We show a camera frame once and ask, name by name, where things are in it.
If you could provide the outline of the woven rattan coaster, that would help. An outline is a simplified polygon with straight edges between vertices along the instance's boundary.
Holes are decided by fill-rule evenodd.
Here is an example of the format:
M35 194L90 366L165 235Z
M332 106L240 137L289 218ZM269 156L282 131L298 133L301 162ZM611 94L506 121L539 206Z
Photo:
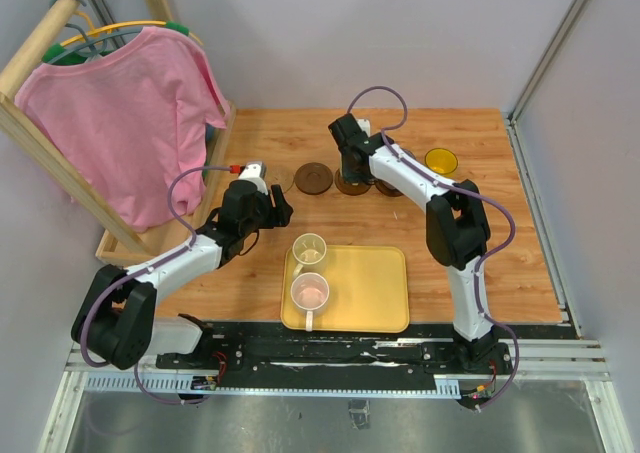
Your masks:
M286 193L294 184L294 173L286 166L276 166L271 171L271 184L278 185Z

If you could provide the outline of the brown coaster bottom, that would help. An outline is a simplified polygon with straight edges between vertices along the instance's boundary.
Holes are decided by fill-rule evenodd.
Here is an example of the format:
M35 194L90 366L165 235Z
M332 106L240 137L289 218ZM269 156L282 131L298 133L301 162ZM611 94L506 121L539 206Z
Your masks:
M347 182L341 173L340 169L337 169L334 174L334 183L336 188L343 194L348 196L360 196L367 193L371 185L363 182L350 183Z

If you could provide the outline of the brown coaster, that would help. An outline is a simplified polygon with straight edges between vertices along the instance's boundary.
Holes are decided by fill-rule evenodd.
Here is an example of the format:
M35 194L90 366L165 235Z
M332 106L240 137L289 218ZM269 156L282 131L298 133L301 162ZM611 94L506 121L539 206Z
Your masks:
M310 162L298 168L294 183L304 194L319 195L332 186L333 174L325 164Z
M371 185L363 182L350 183L347 182L341 173L340 169L337 169L334 174L334 183L336 188L343 194L348 196L360 196L367 193Z
M402 193L396 189L395 187L389 185L384 181L376 181L375 186L380 193L388 197L399 197L402 196Z

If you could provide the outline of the brown coaster top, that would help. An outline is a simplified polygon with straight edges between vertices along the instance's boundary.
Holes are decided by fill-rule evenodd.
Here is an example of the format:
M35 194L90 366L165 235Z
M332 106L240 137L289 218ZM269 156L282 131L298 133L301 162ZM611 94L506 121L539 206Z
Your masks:
M310 162L298 168L294 183L304 194L319 195L332 186L333 174L325 164Z

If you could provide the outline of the cream mug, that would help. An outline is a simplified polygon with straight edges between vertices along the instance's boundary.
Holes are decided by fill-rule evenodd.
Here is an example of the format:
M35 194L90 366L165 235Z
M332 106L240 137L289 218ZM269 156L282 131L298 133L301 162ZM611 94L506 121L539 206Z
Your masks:
M292 254L296 265L293 278L303 273L322 274L328 260L328 247L325 240L315 233L305 233L293 243Z

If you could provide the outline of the pink mug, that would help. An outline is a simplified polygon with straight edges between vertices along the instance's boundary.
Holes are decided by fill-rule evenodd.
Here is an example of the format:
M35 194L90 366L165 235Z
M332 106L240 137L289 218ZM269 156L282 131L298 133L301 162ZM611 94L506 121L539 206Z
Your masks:
M329 283L318 273L302 273L292 282L290 297L304 315L304 330L311 332L316 319L324 313L329 303Z

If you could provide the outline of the yellow transparent mug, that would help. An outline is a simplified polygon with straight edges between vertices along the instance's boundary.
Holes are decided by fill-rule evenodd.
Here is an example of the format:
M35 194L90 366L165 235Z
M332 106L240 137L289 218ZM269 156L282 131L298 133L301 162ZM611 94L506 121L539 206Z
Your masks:
M458 168L457 156L445 148L433 148L424 157L425 165L433 172L451 177Z

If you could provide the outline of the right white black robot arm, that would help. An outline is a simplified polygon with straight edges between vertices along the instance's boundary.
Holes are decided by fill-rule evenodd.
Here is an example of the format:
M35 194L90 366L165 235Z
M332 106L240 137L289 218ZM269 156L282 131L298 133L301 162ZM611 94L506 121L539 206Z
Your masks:
M494 325L486 317L482 264L491 233L476 185L456 183L428 170L381 133L368 135L350 113L328 129L349 181L384 182L425 213L427 249L445 267L453 298L457 361L467 371L487 366L497 345Z

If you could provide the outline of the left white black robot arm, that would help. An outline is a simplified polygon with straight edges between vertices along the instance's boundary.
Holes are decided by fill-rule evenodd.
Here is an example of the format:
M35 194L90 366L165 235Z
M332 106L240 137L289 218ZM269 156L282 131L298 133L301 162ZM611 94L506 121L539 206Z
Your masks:
M234 180L221 206L181 245L129 268L102 267L71 329L85 362L127 370L145 355L191 355L200 350L204 323L189 315L159 319L158 303L244 255L248 237L287 226L292 214L280 185L263 192L253 181Z

